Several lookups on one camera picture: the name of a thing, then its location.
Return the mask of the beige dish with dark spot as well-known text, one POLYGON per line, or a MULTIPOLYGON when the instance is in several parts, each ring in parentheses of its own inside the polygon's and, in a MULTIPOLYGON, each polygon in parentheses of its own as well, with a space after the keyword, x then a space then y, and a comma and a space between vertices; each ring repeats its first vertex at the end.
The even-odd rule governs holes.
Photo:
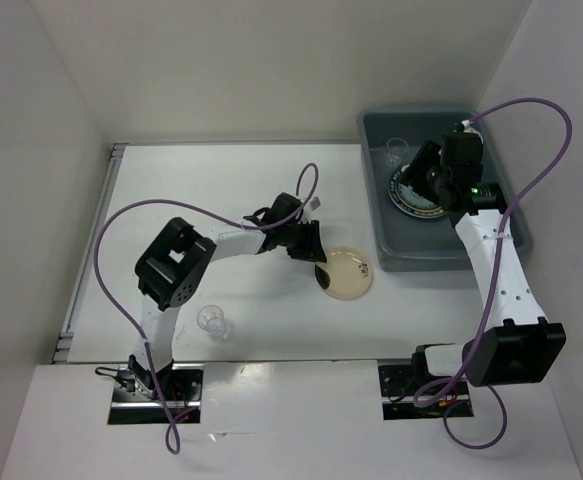
POLYGON ((338 246, 326 252, 326 262, 314 266, 320 288, 338 300, 354 300, 363 296, 373 280, 373 266, 359 249, 338 246))

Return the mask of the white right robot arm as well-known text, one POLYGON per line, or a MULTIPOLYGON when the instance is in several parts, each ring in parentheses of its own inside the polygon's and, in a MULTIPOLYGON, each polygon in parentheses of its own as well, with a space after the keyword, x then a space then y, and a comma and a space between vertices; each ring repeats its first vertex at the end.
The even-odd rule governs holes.
POLYGON ((483 141, 474 130, 425 142, 400 184, 441 207, 469 257, 483 304, 476 336, 464 344, 420 345, 410 382, 431 393, 445 380, 474 387, 541 382, 566 343, 526 279, 510 227, 505 195, 482 180, 483 141))

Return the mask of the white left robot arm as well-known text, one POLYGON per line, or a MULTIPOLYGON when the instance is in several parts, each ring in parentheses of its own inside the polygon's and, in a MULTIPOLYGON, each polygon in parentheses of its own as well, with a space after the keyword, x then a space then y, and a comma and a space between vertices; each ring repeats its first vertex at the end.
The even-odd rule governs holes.
POLYGON ((192 300, 208 266, 278 247, 294 260, 327 261, 319 222, 307 220, 302 201, 288 193, 279 194, 272 206, 245 216, 237 226, 209 236, 180 217, 167 222, 135 265, 142 294, 141 333, 128 368, 140 393, 151 400, 168 393, 177 317, 192 300))

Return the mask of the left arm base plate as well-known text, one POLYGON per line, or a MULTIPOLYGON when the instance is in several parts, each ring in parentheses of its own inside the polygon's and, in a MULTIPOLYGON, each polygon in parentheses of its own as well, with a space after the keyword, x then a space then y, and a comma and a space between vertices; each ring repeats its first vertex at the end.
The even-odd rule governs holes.
MULTIPOLYGON (((114 381, 109 425, 166 425, 167 417, 156 395, 147 397, 125 365, 97 367, 96 374, 114 381)), ((178 424, 198 424, 201 416, 204 366, 176 363, 163 388, 171 414, 178 424)))

